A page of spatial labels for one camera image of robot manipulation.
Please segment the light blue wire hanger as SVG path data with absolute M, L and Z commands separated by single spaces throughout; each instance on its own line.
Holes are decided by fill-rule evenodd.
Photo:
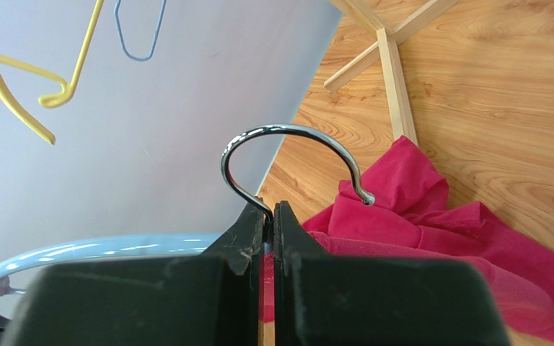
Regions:
M 123 54 L 137 62 L 147 62 L 154 56 L 164 20 L 167 1 L 115 1 L 113 18 Z

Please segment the yellow hanger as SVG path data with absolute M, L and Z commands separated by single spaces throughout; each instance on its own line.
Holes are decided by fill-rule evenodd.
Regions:
M 0 1 L 0 103 L 46 143 L 80 85 L 103 1 Z

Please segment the magenta t-shirt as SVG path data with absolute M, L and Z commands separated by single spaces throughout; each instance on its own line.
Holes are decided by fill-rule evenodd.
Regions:
M 486 279 L 504 321 L 554 342 L 554 251 L 513 230 L 486 205 L 448 208 L 449 185 L 406 137 L 362 175 L 364 205 L 343 180 L 332 205 L 303 229 L 332 254 L 462 260 Z

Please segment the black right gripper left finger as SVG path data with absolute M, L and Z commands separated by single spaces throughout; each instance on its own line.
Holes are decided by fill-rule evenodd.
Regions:
M 197 256 L 49 267 L 1 343 L 259 345 L 263 222 L 263 213 L 247 205 Z

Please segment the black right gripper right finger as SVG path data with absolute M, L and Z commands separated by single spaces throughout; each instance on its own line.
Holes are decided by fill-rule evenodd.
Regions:
M 282 201 L 273 217 L 277 345 L 508 345 L 482 275 L 446 259 L 329 253 Z

